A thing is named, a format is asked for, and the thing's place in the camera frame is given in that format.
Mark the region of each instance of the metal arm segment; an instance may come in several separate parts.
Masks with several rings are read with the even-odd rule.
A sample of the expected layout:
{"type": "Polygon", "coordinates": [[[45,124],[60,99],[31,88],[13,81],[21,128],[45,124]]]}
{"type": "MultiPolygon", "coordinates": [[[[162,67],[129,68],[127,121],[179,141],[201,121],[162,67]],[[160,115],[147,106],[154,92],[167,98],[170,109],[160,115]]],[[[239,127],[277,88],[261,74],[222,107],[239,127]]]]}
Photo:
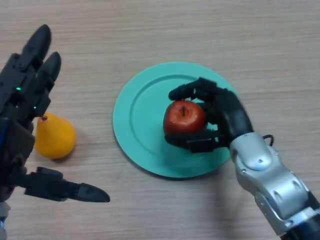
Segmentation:
{"type": "Polygon", "coordinates": [[[241,135],[231,142],[230,152],[239,184],[254,196],[278,236],[319,214],[319,202],[262,136],[241,135]]]}

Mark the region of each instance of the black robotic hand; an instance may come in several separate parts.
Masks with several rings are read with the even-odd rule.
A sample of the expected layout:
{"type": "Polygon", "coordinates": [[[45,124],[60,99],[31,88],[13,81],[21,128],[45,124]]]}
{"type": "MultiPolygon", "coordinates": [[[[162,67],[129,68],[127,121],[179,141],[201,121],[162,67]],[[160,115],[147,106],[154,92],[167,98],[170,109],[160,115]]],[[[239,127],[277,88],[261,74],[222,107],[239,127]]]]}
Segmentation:
{"type": "Polygon", "coordinates": [[[236,94],[220,88],[213,81],[200,77],[181,85],[169,93],[172,101],[199,99],[208,123],[217,125],[217,130],[205,129],[197,133],[166,134],[167,143],[190,150],[192,153],[211,152],[229,147],[237,137],[252,133],[251,121],[236,94]]]}
{"type": "Polygon", "coordinates": [[[35,143],[33,119],[46,112],[62,63],[58,52],[44,61],[51,40],[49,26],[40,26],[0,72],[0,202],[18,186],[26,195],[53,201],[109,202],[102,189],[67,181],[61,172],[38,167],[27,174],[25,164],[35,143]]]}

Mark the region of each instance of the black cable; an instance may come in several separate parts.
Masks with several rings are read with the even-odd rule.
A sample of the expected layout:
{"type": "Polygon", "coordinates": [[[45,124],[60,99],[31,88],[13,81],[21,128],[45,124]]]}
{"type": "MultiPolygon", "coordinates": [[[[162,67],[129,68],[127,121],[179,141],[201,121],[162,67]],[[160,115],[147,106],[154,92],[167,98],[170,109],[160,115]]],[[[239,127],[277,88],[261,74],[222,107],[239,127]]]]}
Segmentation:
{"type": "Polygon", "coordinates": [[[267,135],[264,135],[263,136],[263,139],[270,139],[270,143],[269,145],[272,146],[274,144],[274,141],[275,141],[275,137],[271,134],[267,134],[267,135]]]}

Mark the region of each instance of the table surface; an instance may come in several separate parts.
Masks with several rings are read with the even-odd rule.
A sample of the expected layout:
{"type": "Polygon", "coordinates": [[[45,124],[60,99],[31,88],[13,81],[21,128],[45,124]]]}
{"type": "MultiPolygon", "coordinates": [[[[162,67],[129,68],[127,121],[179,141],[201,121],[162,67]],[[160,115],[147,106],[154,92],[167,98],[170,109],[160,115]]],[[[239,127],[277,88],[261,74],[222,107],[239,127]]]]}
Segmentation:
{"type": "Polygon", "coordinates": [[[27,167],[106,190],[110,203],[53,202],[16,189],[9,240],[275,240],[234,166],[168,181],[133,167],[117,146],[112,112],[124,84],[154,64],[207,66],[237,90],[257,132],[320,199],[320,1],[2,0],[0,64],[42,24],[62,68],[49,111],[76,127],[71,158],[32,153],[27,167]]]}

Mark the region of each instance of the silver robotic arm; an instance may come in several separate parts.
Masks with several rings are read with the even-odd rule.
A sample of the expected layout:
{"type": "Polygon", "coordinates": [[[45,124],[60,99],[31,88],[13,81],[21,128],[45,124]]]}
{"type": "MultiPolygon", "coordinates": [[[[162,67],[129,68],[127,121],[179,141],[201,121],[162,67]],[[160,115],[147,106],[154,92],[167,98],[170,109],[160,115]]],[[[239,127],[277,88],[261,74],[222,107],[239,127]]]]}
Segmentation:
{"type": "Polygon", "coordinates": [[[281,155],[253,129],[235,93],[200,77],[169,93],[172,101],[198,103],[217,130],[167,134],[165,140],[192,153],[228,148],[239,185],[253,195],[259,209],[282,240],[320,240],[320,204],[304,182],[286,168],[281,155]]]}
{"type": "Polygon", "coordinates": [[[291,229],[319,217],[320,205],[304,182],[286,168],[272,146],[255,132],[243,134],[230,144],[231,158],[240,186],[254,196],[274,232],[284,239],[291,229]]]}

